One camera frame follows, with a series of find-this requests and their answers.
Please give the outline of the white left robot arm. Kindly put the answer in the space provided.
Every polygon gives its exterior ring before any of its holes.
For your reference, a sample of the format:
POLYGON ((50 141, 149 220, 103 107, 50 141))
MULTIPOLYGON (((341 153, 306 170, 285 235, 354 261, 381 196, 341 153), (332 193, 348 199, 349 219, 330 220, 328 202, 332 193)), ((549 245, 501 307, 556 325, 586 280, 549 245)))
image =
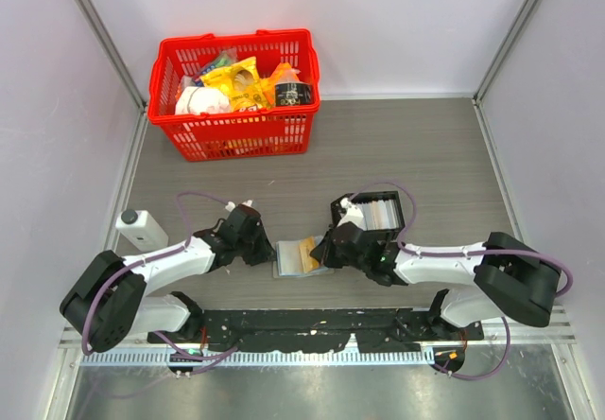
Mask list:
POLYGON ((215 227, 160 251, 128 257, 112 250, 97 254, 63 298, 60 314, 80 334, 85 355, 107 352, 131 334, 196 341, 204 327, 198 304, 180 291, 164 297, 155 293, 236 258, 251 267, 276 258, 260 213, 247 203, 232 207, 215 227))

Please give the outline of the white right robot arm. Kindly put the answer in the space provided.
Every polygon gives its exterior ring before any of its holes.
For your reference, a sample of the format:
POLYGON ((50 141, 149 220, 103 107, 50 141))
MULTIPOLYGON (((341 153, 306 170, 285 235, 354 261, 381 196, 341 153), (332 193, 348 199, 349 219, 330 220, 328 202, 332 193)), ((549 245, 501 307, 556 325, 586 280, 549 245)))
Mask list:
POLYGON ((465 246, 422 247, 376 239, 347 222, 330 229, 310 255, 330 269, 355 268, 385 287, 442 284, 426 317, 440 340, 499 317, 547 327, 563 272, 553 258, 502 232, 465 246))

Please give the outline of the grey leather card holder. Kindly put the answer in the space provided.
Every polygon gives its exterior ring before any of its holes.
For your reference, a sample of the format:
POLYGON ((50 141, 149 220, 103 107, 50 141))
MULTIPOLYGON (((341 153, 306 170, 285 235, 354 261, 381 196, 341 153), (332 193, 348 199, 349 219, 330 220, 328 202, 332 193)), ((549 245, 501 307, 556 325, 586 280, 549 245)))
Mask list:
MULTIPOLYGON (((320 244, 321 237, 314 236, 316 244, 320 244)), ((276 249, 276 261, 273 263, 273 277, 275 279, 281 278, 305 278, 318 275, 332 274, 335 270, 327 267, 320 267, 308 274, 302 272, 302 262, 299 253, 299 243, 302 240, 292 241, 278 241, 275 244, 276 249)))

